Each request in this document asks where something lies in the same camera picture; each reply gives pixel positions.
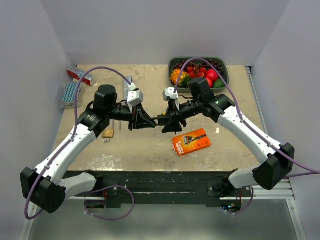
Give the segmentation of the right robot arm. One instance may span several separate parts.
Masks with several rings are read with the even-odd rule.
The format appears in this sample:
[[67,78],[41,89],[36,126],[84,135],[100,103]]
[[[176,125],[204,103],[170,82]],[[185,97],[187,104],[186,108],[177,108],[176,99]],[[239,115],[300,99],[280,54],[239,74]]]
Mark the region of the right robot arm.
[[233,170],[218,186],[222,194],[233,197],[243,187],[260,186],[272,190],[293,168],[290,161],[295,148],[281,144],[255,126],[236,104],[224,94],[215,95],[206,79],[198,77],[188,83],[192,100],[179,103],[173,87],[164,89],[162,96],[168,102],[166,114],[158,117],[163,133],[176,133],[186,126],[186,120],[203,114],[236,136],[256,157],[259,166]]

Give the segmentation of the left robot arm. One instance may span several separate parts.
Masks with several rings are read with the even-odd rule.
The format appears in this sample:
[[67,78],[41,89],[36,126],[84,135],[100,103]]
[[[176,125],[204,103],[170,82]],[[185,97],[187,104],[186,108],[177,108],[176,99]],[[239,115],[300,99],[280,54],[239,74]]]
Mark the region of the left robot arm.
[[43,211],[55,212],[65,199],[82,193],[99,196],[104,190],[104,178],[92,170],[75,177],[64,178],[65,173],[81,154],[110,125],[111,120],[125,121],[129,128],[154,128],[156,123],[144,111],[144,95],[135,84],[128,87],[127,105],[117,101],[116,88],[101,85],[62,143],[35,168],[26,167],[20,174],[22,195],[26,203],[33,203]]

